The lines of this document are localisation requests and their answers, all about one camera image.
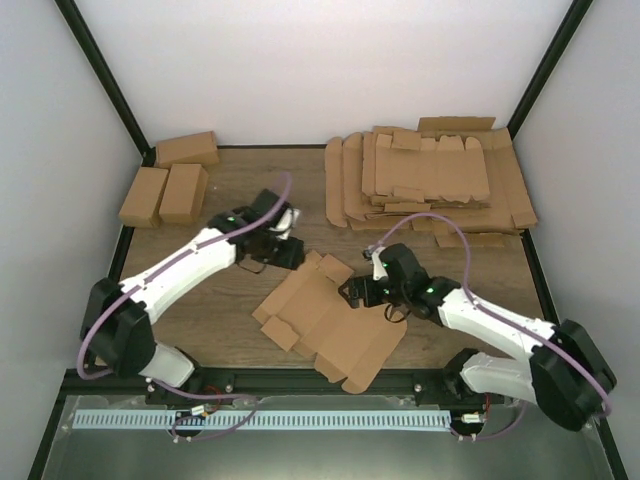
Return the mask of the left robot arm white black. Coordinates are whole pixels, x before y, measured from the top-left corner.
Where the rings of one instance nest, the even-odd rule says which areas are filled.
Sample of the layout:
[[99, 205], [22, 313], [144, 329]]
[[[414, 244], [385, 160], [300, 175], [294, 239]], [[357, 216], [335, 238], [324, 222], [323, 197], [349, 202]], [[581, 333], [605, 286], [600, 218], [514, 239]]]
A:
[[196, 361], [157, 341], [154, 324], [201, 282], [245, 259], [297, 269], [305, 260], [303, 241], [291, 234], [299, 216], [284, 197], [264, 189], [251, 204], [215, 215], [191, 241], [146, 271], [120, 281], [101, 279], [90, 291], [79, 356], [104, 362], [98, 377], [149, 378], [181, 403], [196, 402], [205, 382]]

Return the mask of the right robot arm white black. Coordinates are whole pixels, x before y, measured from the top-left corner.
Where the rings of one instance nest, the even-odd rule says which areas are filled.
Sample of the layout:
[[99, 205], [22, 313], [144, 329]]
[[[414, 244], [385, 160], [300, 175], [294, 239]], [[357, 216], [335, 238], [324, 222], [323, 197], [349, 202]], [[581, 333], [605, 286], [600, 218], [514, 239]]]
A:
[[446, 366], [447, 396], [465, 403], [476, 394], [498, 394], [536, 405], [556, 425], [580, 430], [606, 411], [617, 378], [586, 329], [529, 318], [475, 296], [463, 284], [431, 276], [402, 243], [366, 250], [369, 275], [338, 289], [353, 309], [384, 306], [391, 321], [416, 317], [469, 334], [502, 352], [459, 352]]

